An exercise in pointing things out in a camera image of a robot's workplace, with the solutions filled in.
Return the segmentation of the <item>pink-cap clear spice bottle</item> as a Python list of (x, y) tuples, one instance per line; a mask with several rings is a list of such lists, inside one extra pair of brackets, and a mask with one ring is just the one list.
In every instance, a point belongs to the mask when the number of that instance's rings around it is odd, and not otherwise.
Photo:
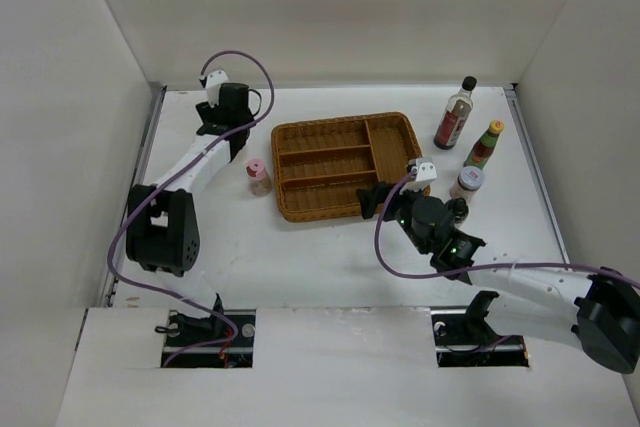
[(251, 159), (246, 164), (249, 190), (256, 197), (263, 197), (272, 191), (273, 184), (265, 163), (260, 159)]

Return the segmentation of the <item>tall dark vinegar bottle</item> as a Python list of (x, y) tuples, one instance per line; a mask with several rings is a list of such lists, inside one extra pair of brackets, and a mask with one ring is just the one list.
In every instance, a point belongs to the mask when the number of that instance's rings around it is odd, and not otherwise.
[(476, 86), (477, 79), (473, 76), (467, 76), (463, 79), (459, 91), (448, 99), (433, 138), (436, 147), (449, 150), (456, 145), (473, 110), (472, 93)]

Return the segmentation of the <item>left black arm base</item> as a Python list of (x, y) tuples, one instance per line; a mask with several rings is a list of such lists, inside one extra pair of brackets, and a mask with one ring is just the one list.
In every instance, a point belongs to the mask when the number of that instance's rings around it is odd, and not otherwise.
[(223, 307), (219, 295), (213, 310), (224, 315), (236, 328), (208, 315), (192, 317), (172, 310), (164, 325), (154, 332), (163, 336), (162, 368), (251, 368), (256, 339), (255, 310), (230, 310)]

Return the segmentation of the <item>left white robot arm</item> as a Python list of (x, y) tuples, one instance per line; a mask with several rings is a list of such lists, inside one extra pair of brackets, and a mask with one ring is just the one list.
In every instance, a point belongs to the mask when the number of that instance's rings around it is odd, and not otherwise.
[(128, 194), (129, 213), (140, 213), (126, 228), (129, 260), (148, 272), (182, 278), (195, 265), (200, 235), (194, 195), (230, 164), (245, 147), (249, 131), (222, 135), (254, 120), (250, 87), (217, 82), (214, 101), (196, 105), (202, 125), (183, 157), (157, 182), (134, 185)]

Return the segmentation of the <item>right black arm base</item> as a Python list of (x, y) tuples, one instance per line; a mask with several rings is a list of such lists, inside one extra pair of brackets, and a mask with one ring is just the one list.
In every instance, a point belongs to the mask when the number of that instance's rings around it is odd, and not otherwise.
[(497, 292), (480, 291), (469, 306), (431, 310), (436, 362), (440, 368), (525, 367), (522, 336), (499, 335), (486, 318)]

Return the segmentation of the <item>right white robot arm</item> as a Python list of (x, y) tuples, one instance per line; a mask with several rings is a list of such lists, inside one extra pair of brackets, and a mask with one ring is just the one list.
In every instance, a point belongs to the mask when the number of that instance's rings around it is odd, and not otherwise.
[(474, 257), (484, 240), (457, 228), (442, 200), (381, 182), (356, 192), (361, 215), (394, 221), (429, 258), (424, 279), (445, 278), (478, 288), (464, 331), (483, 343), (519, 335), (565, 344), (613, 372), (631, 374), (639, 361), (639, 284), (607, 267), (523, 262), (509, 255), (489, 264)]

